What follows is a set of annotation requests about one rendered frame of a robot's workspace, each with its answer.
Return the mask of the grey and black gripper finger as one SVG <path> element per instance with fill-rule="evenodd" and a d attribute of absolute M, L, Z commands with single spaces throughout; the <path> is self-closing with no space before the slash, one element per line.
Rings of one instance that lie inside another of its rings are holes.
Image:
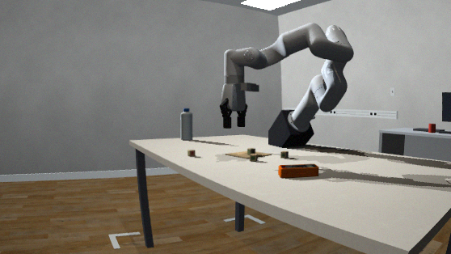
<path fill-rule="evenodd" d="M 245 127 L 245 116 L 246 116 L 245 112 L 247 112 L 247 104 L 246 104 L 246 108 L 244 111 L 237 111 L 237 114 L 238 114 L 237 126 L 238 127 Z"/>
<path fill-rule="evenodd" d="M 227 108 L 227 104 L 229 103 L 229 99 L 225 99 L 221 104 L 220 104 L 220 109 L 221 109 L 221 113 L 223 116 L 223 128 L 224 129 L 231 129 L 231 113 L 232 111 L 230 110 L 230 108 Z"/>

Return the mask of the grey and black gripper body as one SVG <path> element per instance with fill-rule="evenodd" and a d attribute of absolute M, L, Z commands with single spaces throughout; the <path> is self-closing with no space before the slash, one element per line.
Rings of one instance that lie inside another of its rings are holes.
<path fill-rule="evenodd" d="M 246 107 L 245 91 L 241 91 L 241 84 L 225 83 L 222 89 L 221 102 L 229 99 L 227 108 L 231 111 L 244 111 Z"/>

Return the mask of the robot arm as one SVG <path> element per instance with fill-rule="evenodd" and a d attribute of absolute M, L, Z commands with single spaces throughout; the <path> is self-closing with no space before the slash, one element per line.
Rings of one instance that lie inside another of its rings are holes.
<path fill-rule="evenodd" d="M 259 91 L 259 85 L 244 82 L 244 66 L 261 70 L 307 48 L 316 57 L 327 60 L 322 67 L 322 74 L 312 79 L 296 110 L 288 115 L 290 126 L 298 132 L 305 132 L 310 127 L 311 119 L 315 119 L 316 112 L 319 109 L 323 112 L 332 111 L 348 88 L 343 70 L 346 63 L 352 60 L 354 52 L 340 27 L 331 25 L 325 35 L 316 23 L 308 23 L 281 34 L 273 45 L 263 50 L 227 50 L 225 83 L 241 84 L 241 91 Z"/>

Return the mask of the tan flat square mat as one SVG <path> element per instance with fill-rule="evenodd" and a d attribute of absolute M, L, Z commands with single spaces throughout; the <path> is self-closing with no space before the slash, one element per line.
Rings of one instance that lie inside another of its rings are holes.
<path fill-rule="evenodd" d="M 255 153 L 258 154 L 259 152 L 255 152 Z M 235 157 L 244 158 L 244 159 L 250 158 L 250 155 L 247 154 L 247 151 L 229 153 L 229 154 L 225 154 L 225 155 L 235 156 Z M 267 156 L 267 155 L 272 155 L 272 154 L 260 153 L 260 154 L 258 154 L 258 157 Z"/>

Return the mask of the grey bottle with blue cap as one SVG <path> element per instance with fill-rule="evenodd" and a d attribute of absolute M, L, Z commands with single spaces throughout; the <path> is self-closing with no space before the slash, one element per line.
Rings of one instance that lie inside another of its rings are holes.
<path fill-rule="evenodd" d="M 181 140 L 192 140 L 192 113 L 184 108 L 181 113 Z"/>

